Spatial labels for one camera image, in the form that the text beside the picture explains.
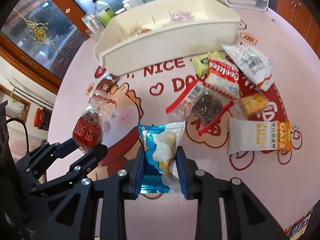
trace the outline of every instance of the gold decoration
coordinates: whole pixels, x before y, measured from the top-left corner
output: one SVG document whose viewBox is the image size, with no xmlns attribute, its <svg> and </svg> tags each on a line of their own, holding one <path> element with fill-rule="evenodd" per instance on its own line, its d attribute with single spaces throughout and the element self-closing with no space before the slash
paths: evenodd
<svg viewBox="0 0 320 240">
<path fill-rule="evenodd" d="M 52 17 L 55 15 L 55 13 L 52 15 L 52 17 L 46 23 L 36 23 L 36 22 L 32 22 L 32 21 L 27 20 L 15 8 L 14 8 L 14 10 L 26 22 L 27 26 L 30 28 L 30 32 L 32 32 L 34 34 L 34 37 L 33 37 L 34 43 L 48 44 L 51 48 L 56 49 L 61 55 L 63 55 L 63 57 L 65 57 L 67 60 L 69 60 L 71 62 L 71 60 L 68 59 L 67 56 L 64 55 L 56 47 L 56 45 L 52 41 L 52 38 L 47 34 L 49 21 L 52 19 Z"/>
</svg>

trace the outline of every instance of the orange and white snack bar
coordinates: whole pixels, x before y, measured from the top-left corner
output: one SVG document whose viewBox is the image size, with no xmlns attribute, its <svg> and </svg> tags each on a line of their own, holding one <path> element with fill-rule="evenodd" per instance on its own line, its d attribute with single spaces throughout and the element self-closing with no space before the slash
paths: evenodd
<svg viewBox="0 0 320 240">
<path fill-rule="evenodd" d="M 228 154 L 240 151 L 290 151 L 289 122 L 245 121 L 229 119 L 230 144 Z"/>
</svg>

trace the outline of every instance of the white wall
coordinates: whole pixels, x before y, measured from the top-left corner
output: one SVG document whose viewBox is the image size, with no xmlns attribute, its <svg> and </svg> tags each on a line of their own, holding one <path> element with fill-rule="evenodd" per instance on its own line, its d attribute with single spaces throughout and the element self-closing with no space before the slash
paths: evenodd
<svg viewBox="0 0 320 240">
<path fill-rule="evenodd" d="M 23 89 L 30 95 L 33 95 L 42 101 L 47 101 L 50 105 L 53 105 L 56 99 L 56 95 L 48 91 L 47 89 L 43 88 L 20 71 L 15 69 L 11 66 L 8 62 L 6 62 L 2 57 L 0 57 L 0 84 L 7 88 L 8 90 L 12 91 L 13 87 L 9 84 L 8 80 L 11 83 L 15 84 L 17 87 Z M 28 134 L 41 138 L 47 139 L 48 132 L 39 130 L 38 128 L 33 126 L 33 121 L 36 115 L 36 110 L 38 109 L 38 105 L 31 103 L 27 120 L 26 120 L 26 127 L 28 130 Z M 17 122 L 10 122 L 8 124 L 9 127 L 14 128 L 16 130 L 24 132 L 23 126 Z"/>
</svg>

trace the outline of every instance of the pink tablecloth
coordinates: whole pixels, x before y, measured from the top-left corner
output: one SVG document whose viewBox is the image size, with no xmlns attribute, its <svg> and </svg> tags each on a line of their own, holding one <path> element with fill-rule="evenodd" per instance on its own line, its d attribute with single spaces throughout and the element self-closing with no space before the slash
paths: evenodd
<svg viewBox="0 0 320 240">
<path fill-rule="evenodd" d="M 187 157 L 194 159 L 199 168 L 220 179 L 242 179 L 286 228 L 320 198 L 317 144 L 320 134 L 320 61 L 298 32 L 272 10 L 236 11 L 247 24 L 246 30 L 238 31 L 236 42 L 241 41 L 241 33 L 242 37 L 248 37 L 245 33 L 249 33 L 256 47 L 274 60 L 276 81 L 268 91 L 272 110 L 257 115 L 255 119 L 289 120 L 292 151 L 227 155 L 228 118 L 234 115 L 233 111 L 226 112 L 221 123 L 202 137 L 197 135 L 198 121 L 189 120 L 180 144 Z M 65 75 L 52 113 L 50 143 L 63 142 L 71 137 L 77 119 L 88 104 L 85 91 L 90 83 L 97 85 L 94 74 L 98 63 L 93 48 L 94 42 L 86 41 Z M 140 145 L 136 133 L 138 122 L 159 125 L 175 121 L 165 113 L 165 108 L 178 97 L 186 83 L 193 80 L 195 71 L 189 60 L 190 57 L 169 60 L 121 77 L 118 89 L 132 99 L 134 111 L 128 115 L 125 128 L 115 130 L 115 137 L 107 141 L 110 156 L 116 153 L 117 158 L 111 158 L 108 167 L 93 171 L 91 178 L 103 178 L 108 169 L 109 172 L 117 170 L 126 159 L 135 156 Z M 254 89 L 246 79 L 241 82 L 242 93 Z M 65 174 L 69 165 L 81 156 L 77 150 L 65 159 L 57 160 L 47 171 L 48 179 Z M 194 239 L 197 203 L 185 201 L 182 194 L 167 194 L 156 200 L 140 196 L 135 202 L 127 201 L 125 207 L 128 239 Z"/>
</svg>

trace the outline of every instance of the black cable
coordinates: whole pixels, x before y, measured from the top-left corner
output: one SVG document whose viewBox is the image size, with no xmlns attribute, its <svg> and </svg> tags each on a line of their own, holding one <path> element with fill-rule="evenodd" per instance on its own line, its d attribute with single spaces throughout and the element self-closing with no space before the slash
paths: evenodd
<svg viewBox="0 0 320 240">
<path fill-rule="evenodd" d="M 26 133 L 26 141 L 27 141 L 27 153 L 29 153 L 29 137 L 28 137 L 28 131 L 27 131 L 27 127 L 26 124 L 19 118 L 10 118 L 7 120 L 7 124 L 11 121 L 17 121 L 19 123 L 21 123 L 23 125 L 24 131 Z"/>
</svg>

